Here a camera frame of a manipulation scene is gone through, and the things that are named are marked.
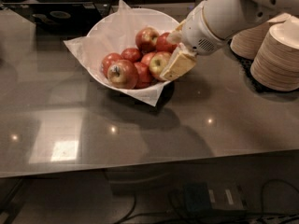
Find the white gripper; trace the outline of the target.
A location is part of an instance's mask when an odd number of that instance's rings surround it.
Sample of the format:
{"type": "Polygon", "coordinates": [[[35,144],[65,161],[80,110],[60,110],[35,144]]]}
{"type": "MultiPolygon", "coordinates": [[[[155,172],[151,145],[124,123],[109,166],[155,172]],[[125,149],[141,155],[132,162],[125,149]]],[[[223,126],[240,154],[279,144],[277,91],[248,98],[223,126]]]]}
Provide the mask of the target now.
{"type": "Polygon", "coordinates": [[[217,38],[208,28],[204,16],[205,2],[195,7],[168,36],[170,44],[182,42],[172,53],[167,66],[160,74],[162,80],[173,81],[182,77],[196,65],[196,54],[207,56],[225,45],[223,39],[217,38]]]}

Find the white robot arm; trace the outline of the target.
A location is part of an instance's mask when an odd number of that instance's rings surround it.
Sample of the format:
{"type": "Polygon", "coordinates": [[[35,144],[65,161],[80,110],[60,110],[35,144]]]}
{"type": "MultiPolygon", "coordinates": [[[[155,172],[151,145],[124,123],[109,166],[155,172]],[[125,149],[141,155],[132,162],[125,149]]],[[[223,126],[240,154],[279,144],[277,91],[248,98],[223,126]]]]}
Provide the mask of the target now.
{"type": "Polygon", "coordinates": [[[221,49],[235,34],[280,13],[299,14],[299,0],[205,0],[173,31],[168,41],[178,47],[160,74],[175,80],[196,65],[196,58],[221,49]]]}

